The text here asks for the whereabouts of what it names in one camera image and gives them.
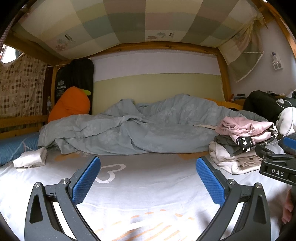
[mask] wooden railing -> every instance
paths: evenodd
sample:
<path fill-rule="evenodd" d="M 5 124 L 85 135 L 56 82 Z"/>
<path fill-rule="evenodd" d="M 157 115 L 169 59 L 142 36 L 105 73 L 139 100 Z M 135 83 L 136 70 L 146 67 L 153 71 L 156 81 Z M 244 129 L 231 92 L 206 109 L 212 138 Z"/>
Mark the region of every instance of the wooden railing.
<path fill-rule="evenodd" d="M 6 139 L 10 137 L 20 136 L 24 134 L 29 134 L 32 132 L 37 132 L 40 128 L 47 123 L 47 115 L 35 115 L 35 116 L 25 116 L 25 117 L 13 117 L 13 118 L 3 118 L 0 119 L 0 128 L 7 128 L 13 126 L 29 125 L 36 123 L 37 126 L 26 127 L 23 129 L 17 129 L 7 132 L 0 133 L 0 139 Z"/>

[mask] cable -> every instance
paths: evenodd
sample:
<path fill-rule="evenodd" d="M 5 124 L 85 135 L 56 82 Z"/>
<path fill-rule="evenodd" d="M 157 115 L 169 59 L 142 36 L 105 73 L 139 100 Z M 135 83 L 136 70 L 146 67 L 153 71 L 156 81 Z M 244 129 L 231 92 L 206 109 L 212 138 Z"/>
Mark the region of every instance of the cable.
<path fill-rule="evenodd" d="M 283 139 L 284 137 L 286 137 L 286 136 L 288 135 L 288 133 L 290 132 L 290 130 L 291 130 L 291 128 L 292 128 L 292 125 L 294 125 L 294 119 L 293 119 L 293 117 L 294 117 L 294 112 L 293 112 L 293 106 L 292 106 L 292 104 L 291 104 L 288 100 L 283 100 L 282 98 L 276 100 L 276 103 L 278 104 L 278 106 L 282 107 L 283 109 L 286 109 L 285 107 L 283 107 L 283 106 L 281 106 L 281 105 L 279 104 L 279 102 L 280 102 L 281 104 L 283 104 L 284 101 L 288 102 L 288 103 L 290 104 L 290 106 L 292 107 L 292 121 L 291 121 L 291 125 L 290 125 L 290 127 L 289 127 L 287 133 L 286 133 L 281 139 Z M 276 143 L 278 143 L 281 139 L 277 140 L 276 142 L 270 142 L 270 143 L 266 144 L 266 146 L 276 144 Z"/>

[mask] floral curtain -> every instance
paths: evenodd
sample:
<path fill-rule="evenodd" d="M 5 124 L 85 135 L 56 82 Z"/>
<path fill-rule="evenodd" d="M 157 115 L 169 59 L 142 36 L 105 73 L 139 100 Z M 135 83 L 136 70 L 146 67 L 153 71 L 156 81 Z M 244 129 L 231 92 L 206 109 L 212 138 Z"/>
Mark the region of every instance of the floral curtain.
<path fill-rule="evenodd" d="M 0 63 L 0 118 L 42 115 L 47 64 L 26 54 Z"/>

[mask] metal screw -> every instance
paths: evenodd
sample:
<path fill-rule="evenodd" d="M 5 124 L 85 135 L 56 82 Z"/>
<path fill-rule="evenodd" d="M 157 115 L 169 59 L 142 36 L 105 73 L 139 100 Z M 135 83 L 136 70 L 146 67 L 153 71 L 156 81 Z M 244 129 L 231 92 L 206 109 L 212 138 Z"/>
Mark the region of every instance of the metal screw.
<path fill-rule="evenodd" d="M 40 185 L 41 185 L 41 183 L 37 182 L 37 183 L 34 184 L 34 187 L 38 188 L 38 187 L 40 187 Z"/>
<path fill-rule="evenodd" d="M 255 187 L 262 188 L 262 185 L 261 185 L 261 183 L 255 183 Z"/>
<path fill-rule="evenodd" d="M 61 184 L 67 184 L 68 183 L 68 179 L 67 178 L 63 178 L 62 180 L 61 180 Z"/>
<path fill-rule="evenodd" d="M 230 185 L 235 185 L 237 182 L 234 179 L 228 179 Z"/>

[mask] finger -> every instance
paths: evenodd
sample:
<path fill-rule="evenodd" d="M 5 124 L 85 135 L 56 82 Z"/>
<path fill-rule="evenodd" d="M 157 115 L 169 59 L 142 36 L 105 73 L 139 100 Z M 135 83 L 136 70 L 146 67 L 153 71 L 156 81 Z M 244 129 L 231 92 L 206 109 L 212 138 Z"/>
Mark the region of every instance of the finger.
<path fill-rule="evenodd" d="M 287 210 L 287 209 L 283 209 L 283 218 L 286 220 L 286 221 L 288 221 L 288 222 L 290 222 L 291 221 L 291 219 L 292 219 L 292 213 L 289 211 L 289 210 Z"/>
<path fill-rule="evenodd" d="M 282 221 L 284 224 L 286 224 L 286 223 L 287 223 L 287 220 L 286 220 L 286 219 L 284 219 L 284 217 L 282 217 L 282 218 L 281 218 L 281 221 Z"/>
<path fill-rule="evenodd" d="M 291 189 L 288 191 L 287 193 L 287 197 L 286 197 L 286 202 L 284 204 L 284 208 L 286 208 L 287 210 L 289 210 L 290 212 L 293 211 L 294 209 L 294 205 L 292 203 L 292 195 L 291 195 Z"/>

